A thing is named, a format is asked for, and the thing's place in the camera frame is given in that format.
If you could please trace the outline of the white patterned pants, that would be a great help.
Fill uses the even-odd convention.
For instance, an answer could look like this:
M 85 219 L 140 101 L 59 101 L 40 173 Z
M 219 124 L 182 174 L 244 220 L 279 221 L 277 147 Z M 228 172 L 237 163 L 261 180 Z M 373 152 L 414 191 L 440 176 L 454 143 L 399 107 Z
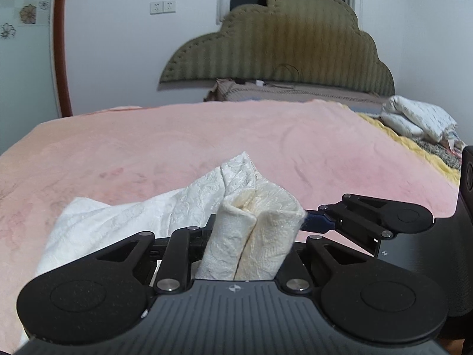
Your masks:
M 157 293 L 155 239 L 205 227 L 192 284 Z M 186 188 L 139 203 L 73 200 L 56 221 L 35 279 L 18 295 L 24 354 L 262 354 L 309 339 L 296 332 L 303 293 L 275 276 L 306 217 L 246 154 Z

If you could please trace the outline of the pink bed blanket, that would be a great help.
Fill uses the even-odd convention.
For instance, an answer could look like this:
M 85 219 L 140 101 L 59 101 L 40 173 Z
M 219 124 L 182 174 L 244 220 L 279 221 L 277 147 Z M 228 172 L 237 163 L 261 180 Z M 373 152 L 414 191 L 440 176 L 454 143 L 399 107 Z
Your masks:
M 1 156 L 1 349 L 19 345 L 16 298 L 73 199 L 143 201 L 241 152 L 307 209 L 353 193 L 421 204 L 437 217 L 455 210 L 455 180 L 341 104 L 180 104 L 42 123 Z

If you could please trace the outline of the yellow patterned blanket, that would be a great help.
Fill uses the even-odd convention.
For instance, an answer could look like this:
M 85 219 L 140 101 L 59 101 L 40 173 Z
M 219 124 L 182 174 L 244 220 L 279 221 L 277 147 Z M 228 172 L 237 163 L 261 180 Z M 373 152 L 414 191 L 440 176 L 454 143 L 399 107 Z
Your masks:
M 401 144 L 403 147 L 415 153 L 419 158 L 422 158 L 425 161 L 427 161 L 432 167 L 434 167 L 438 172 L 440 172 L 446 179 L 448 179 L 450 182 L 452 182 L 456 186 L 459 186 L 459 181 L 460 181 L 459 170 L 448 167 L 447 164 L 445 164 L 441 160 L 441 158 L 439 158 L 435 154 L 431 154 L 425 149 L 419 147 L 419 145 L 416 142 L 414 142 L 412 139 L 408 139 L 407 137 L 404 137 L 404 136 L 399 136 L 392 129 L 383 125 L 379 120 L 376 120 L 368 116 L 368 114 L 358 113 L 358 115 L 362 117 L 364 120 L 366 120 L 368 123 L 373 125 L 374 127 L 386 133 L 396 143 Z

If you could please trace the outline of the white folded quilt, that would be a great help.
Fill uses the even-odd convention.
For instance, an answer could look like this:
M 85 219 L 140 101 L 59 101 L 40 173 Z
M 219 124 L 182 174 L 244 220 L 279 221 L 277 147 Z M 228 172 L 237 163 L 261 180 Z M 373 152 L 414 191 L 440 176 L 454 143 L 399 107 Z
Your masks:
M 440 143 L 455 131 L 456 121 L 440 106 L 391 96 L 380 113 L 382 122 L 401 136 Z

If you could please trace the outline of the grey brown bed sheet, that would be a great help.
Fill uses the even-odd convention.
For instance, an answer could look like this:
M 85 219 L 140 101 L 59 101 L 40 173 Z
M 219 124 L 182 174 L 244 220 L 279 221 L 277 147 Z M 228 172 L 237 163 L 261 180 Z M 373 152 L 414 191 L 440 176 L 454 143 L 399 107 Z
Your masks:
M 262 80 L 217 79 L 205 102 L 284 101 L 306 103 L 314 99 L 336 102 L 353 112 L 378 115 L 388 97 L 338 87 L 263 82 Z

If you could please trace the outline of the olive green padded headboard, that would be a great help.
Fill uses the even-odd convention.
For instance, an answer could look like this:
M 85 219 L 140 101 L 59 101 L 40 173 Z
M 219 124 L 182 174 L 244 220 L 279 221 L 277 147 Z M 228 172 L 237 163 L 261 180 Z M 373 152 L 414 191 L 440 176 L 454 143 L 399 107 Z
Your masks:
M 390 69 L 342 0 L 267 0 L 231 10 L 217 32 L 182 45 L 162 83 L 245 79 L 391 96 Z

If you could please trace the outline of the white wardrobe with flowers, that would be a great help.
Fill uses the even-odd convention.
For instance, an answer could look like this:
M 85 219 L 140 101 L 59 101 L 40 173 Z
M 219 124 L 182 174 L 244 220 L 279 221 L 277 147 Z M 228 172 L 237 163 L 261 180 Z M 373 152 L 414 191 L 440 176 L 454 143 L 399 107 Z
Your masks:
M 60 117 L 52 66 L 54 0 L 1 0 L 1 152 Z

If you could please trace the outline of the brown wooden wardrobe trim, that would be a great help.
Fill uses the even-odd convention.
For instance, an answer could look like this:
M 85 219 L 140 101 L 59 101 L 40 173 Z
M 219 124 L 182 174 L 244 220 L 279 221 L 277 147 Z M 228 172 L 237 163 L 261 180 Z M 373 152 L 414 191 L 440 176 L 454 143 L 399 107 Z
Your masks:
M 66 0 L 54 0 L 52 10 L 52 45 L 57 100 L 59 102 L 60 115 L 62 117 L 71 117 L 73 111 L 67 80 L 65 11 Z

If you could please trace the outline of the white wall socket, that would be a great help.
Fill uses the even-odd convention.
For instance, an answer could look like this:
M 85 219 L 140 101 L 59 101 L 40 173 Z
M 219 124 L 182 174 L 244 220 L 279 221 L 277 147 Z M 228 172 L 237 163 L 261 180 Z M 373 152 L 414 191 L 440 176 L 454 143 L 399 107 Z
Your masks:
M 174 0 L 150 3 L 150 14 L 176 13 L 176 2 Z

